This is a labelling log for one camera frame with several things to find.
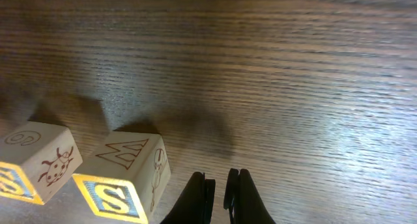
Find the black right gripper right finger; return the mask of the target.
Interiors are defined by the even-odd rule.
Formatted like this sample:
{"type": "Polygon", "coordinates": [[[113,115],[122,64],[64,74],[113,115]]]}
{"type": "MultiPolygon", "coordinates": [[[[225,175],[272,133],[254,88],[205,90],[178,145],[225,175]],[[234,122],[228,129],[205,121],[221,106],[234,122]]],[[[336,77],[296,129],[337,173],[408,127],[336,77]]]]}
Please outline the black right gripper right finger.
{"type": "Polygon", "coordinates": [[[223,208],[230,224],[275,224],[247,169],[230,169],[223,208]]]}

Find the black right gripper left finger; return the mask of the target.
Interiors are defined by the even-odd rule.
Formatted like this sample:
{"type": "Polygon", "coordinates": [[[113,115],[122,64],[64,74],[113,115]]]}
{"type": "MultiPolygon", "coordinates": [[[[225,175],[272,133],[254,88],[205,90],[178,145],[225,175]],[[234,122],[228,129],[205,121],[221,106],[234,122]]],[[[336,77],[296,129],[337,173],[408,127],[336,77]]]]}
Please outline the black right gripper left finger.
{"type": "Polygon", "coordinates": [[[194,172],[160,224],[210,224],[216,181],[194,172]]]}

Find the yellow letter S block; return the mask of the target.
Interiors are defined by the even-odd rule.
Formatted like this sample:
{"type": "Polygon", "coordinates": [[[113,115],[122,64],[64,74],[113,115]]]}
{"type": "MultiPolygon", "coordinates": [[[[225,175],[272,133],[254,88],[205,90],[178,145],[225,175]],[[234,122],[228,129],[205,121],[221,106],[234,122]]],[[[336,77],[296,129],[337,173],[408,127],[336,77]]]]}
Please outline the yellow letter S block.
{"type": "Polygon", "coordinates": [[[148,223],[171,176],[160,134],[111,132],[72,175],[93,213],[148,223]]]}
{"type": "Polygon", "coordinates": [[[69,128],[29,121],[1,138],[1,196],[46,204],[82,162],[69,128]]]}

